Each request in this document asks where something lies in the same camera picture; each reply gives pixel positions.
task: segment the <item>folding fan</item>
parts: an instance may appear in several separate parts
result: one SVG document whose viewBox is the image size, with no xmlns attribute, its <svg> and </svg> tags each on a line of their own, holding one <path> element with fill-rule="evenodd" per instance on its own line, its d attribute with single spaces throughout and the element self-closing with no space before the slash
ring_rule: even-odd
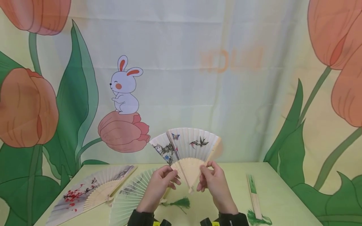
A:
<svg viewBox="0 0 362 226">
<path fill-rule="evenodd" d="M 172 169 L 178 171 L 189 187 L 189 193 L 193 192 L 193 185 L 201 174 L 200 166 L 222 153 L 221 138 L 202 129 L 169 129 L 150 140 L 150 144 Z"/>
<path fill-rule="evenodd" d="M 127 224 L 133 210 L 141 202 L 152 173 L 155 170 L 144 171 L 122 187 L 113 201 L 109 215 L 109 226 L 124 226 Z"/>
<path fill-rule="evenodd" d="M 46 226 L 57 226 L 113 199 L 115 191 L 137 166 L 111 166 L 86 177 L 63 194 Z"/>
</svg>

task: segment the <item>tulip flower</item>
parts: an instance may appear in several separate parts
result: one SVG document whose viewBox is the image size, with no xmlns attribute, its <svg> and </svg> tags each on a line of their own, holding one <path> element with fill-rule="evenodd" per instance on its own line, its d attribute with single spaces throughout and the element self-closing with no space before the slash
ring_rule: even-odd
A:
<svg viewBox="0 0 362 226">
<path fill-rule="evenodd" d="M 113 111 L 98 126 L 102 141 L 117 152 L 130 153 L 142 150 L 150 141 L 149 126 L 141 122 L 138 113 L 120 115 Z"/>
<path fill-rule="evenodd" d="M 341 70 L 362 45 L 361 0 L 310 0 L 308 28 L 317 58 Z"/>
<path fill-rule="evenodd" d="M 0 139 L 15 148 L 45 144 L 58 119 L 51 84 L 30 69 L 11 70 L 0 91 Z"/>
<path fill-rule="evenodd" d="M 350 125 L 362 127 L 362 48 L 347 62 L 332 90 L 334 111 Z"/>
<path fill-rule="evenodd" d="M 20 30 L 56 35 L 67 21 L 71 0 L 0 0 L 0 7 Z"/>
</svg>

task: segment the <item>cartoon rabbit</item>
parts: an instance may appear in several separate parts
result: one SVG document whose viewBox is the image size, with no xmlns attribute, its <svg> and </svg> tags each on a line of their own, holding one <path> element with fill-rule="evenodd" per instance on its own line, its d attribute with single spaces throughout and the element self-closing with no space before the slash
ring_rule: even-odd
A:
<svg viewBox="0 0 362 226">
<path fill-rule="evenodd" d="M 118 60 L 119 71 L 112 75 L 111 83 L 109 84 L 115 98 L 114 106 L 120 115 L 128 115 L 137 112 L 139 103 L 138 100 L 131 94 L 136 89 L 135 77 L 141 76 L 143 70 L 141 68 L 130 68 L 125 72 L 128 59 L 125 55 Z"/>
</svg>

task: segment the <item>rabbit ear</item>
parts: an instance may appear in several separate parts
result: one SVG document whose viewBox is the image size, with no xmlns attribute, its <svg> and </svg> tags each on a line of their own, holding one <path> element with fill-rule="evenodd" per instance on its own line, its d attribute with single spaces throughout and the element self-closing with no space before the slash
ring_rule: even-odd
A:
<svg viewBox="0 0 362 226">
<path fill-rule="evenodd" d="M 143 74 L 143 70 L 141 68 L 130 68 L 127 71 L 127 76 L 138 77 Z"/>
<path fill-rule="evenodd" d="M 125 71 L 127 63 L 128 63 L 127 57 L 125 55 L 121 56 L 118 59 L 118 70 L 119 71 Z"/>
</svg>

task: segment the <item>black sleeve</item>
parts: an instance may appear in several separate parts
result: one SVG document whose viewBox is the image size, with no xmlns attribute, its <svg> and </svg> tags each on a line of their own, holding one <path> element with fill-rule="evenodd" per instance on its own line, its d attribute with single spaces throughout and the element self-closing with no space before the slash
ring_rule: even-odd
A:
<svg viewBox="0 0 362 226">
<path fill-rule="evenodd" d="M 153 226 L 153 213 L 139 213 L 134 210 L 128 220 L 128 226 Z"/>
<path fill-rule="evenodd" d="M 219 213 L 219 223 L 220 225 L 249 226 L 248 219 L 243 213 L 236 215 Z"/>
</svg>

